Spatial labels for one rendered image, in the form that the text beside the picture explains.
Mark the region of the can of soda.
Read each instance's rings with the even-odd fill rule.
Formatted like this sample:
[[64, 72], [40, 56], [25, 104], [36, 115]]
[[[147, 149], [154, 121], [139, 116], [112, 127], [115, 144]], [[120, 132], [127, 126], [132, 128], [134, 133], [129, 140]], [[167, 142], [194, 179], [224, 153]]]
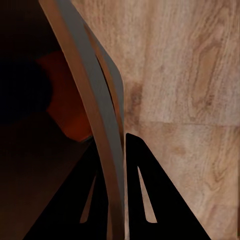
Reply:
[[40, 64], [50, 79], [51, 98], [47, 110], [65, 135], [79, 145], [92, 138], [83, 101], [61, 46], [43, 47], [28, 59]]
[[0, 56], [0, 128], [40, 115], [50, 103], [50, 79], [28, 58]]

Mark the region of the trash can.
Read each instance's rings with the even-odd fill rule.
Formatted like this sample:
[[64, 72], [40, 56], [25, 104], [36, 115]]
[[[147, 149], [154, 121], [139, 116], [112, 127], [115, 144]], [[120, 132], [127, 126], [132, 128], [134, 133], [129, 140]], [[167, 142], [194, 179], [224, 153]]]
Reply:
[[[124, 87], [71, 0], [0, 0], [0, 56], [60, 46], [93, 137], [68, 138], [48, 110], [0, 128], [0, 240], [23, 240], [95, 140], [108, 196], [106, 240], [125, 240]], [[88, 220], [94, 178], [80, 223]]]

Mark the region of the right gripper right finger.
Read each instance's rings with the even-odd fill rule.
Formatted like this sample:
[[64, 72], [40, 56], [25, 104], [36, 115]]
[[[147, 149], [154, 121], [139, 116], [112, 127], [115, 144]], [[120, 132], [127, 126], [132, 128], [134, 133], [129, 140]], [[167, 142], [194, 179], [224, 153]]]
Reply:
[[[145, 141], [125, 138], [129, 240], [211, 240]], [[157, 223], [146, 220], [140, 169]]]

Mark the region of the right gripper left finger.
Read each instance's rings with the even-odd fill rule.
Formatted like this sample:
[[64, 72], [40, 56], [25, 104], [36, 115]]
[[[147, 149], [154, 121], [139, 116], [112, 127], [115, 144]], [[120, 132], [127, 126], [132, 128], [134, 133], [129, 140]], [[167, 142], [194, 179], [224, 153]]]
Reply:
[[[80, 223], [94, 178], [88, 219]], [[23, 240], [107, 240], [108, 206], [104, 173], [93, 140]]]

